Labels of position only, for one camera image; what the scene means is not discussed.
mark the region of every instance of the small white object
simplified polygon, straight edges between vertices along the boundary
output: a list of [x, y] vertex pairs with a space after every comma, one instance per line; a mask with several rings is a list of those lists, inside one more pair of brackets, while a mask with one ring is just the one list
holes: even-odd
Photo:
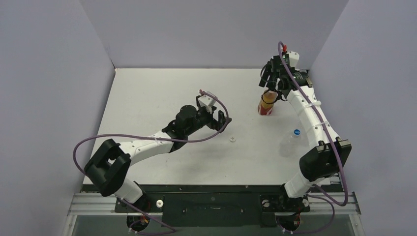
[[305, 207], [308, 207], [308, 205], [310, 205], [307, 199], [303, 199], [302, 203], [304, 204]]
[[156, 207], [161, 208], [164, 205], [164, 202], [162, 200], [156, 201]]

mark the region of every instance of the lavender wall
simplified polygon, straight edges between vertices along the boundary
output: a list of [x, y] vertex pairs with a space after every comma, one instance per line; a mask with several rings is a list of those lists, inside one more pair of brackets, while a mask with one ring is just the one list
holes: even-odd
[[77, 0], [0, 2], [0, 235], [62, 233], [113, 77]]
[[348, 0], [80, 0], [116, 67], [310, 68]]
[[311, 68], [369, 236], [416, 235], [417, 17], [414, 0], [350, 0]]

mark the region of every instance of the cable clip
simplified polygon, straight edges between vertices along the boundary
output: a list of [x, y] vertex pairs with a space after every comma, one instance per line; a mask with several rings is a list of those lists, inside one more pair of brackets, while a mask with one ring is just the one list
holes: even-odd
[[152, 135], [152, 137], [153, 137], [153, 139], [155, 139], [155, 143], [156, 143], [157, 145], [159, 145], [158, 140], [156, 139], [156, 137], [155, 137], [154, 135]]
[[313, 125], [313, 127], [322, 126], [323, 124], [328, 125], [328, 121], [326, 120], [325, 122], [321, 122], [321, 123], [315, 124], [315, 125]]
[[321, 104], [322, 104], [321, 101], [315, 101], [315, 102], [312, 102], [312, 103], [308, 103], [307, 105], [304, 105], [303, 107], [308, 108], [308, 107], [311, 107], [311, 106], [320, 106]]

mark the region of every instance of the white tabletop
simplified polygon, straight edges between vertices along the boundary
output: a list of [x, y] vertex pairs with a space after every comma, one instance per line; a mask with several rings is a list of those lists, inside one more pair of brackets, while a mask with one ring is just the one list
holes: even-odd
[[[259, 69], [118, 69], [98, 133], [152, 135], [182, 106], [195, 106], [199, 89], [210, 91], [233, 119], [226, 130], [206, 142], [141, 161], [130, 167], [128, 176], [139, 184], [283, 184], [298, 171], [308, 144], [305, 141], [297, 155], [280, 156], [278, 143], [300, 128], [298, 117], [282, 101], [275, 104], [271, 116], [257, 113], [264, 90], [258, 87], [259, 73]], [[204, 127], [189, 139], [214, 132]], [[96, 140], [93, 153], [106, 139]], [[86, 177], [84, 184], [91, 184], [90, 179]]]

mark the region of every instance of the white robotic arm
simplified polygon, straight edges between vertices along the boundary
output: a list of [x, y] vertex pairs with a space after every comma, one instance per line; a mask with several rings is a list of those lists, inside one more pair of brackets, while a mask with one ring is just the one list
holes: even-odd
[[[120, 143], [119, 148], [124, 153], [130, 155], [130, 166], [149, 157], [169, 153], [174, 145], [174, 142], [171, 141], [157, 140], [157, 138], [171, 138], [167, 133], [162, 131], [159, 131], [150, 137], [155, 138], [155, 140], [134, 140]], [[115, 195], [130, 203], [134, 203], [143, 195], [143, 192], [135, 182], [126, 177], [123, 181], [123, 185], [115, 192]]]
[[[286, 52], [286, 48], [284, 48], [282, 57], [285, 64], [290, 68], [295, 81], [311, 100], [311, 103], [304, 99], [294, 81], [289, 77], [279, 56], [273, 56], [264, 66], [259, 86], [267, 87], [268, 90], [277, 92], [278, 97], [276, 101], [279, 99], [288, 101], [297, 113], [306, 132], [310, 151], [300, 159], [300, 169], [295, 176], [284, 184], [286, 197], [299, 198], [304, 196], [314, 184], [339, 172], [335, 154], [330, 148], [331, 142], [337, 148], [342, 165], [345, 164], [352, 146], [348, 140], [341, 140], [330, 126], [321, 109], [321, 102], [315, 95], [308, 73], [296, 69], [299, 54]], [[322, 121], [320, 121], [316, 111], [313, 110], [313, 106], [321, 115]], [[326, 125], [331, 140], [327, 137], [322, 126], [323, 124]]]
[[218, 112], [218, 120], [213, 118], [214, 98], [208, 92], [197, 96], [198, 109], [183, 106], [175, 120], [152, 136], [122, 143], [113, 139], [104, 141], [84, 167], [86, 175], [102, 196], [115, 194], [132, 204], [138, 202], [144, 193], [138, 184], [126, 177], [129, 167], [149, 157], [178, 150], [190, 134], [204, 126], [222, 132], [232, 119], [225, 117], [222, 111]]

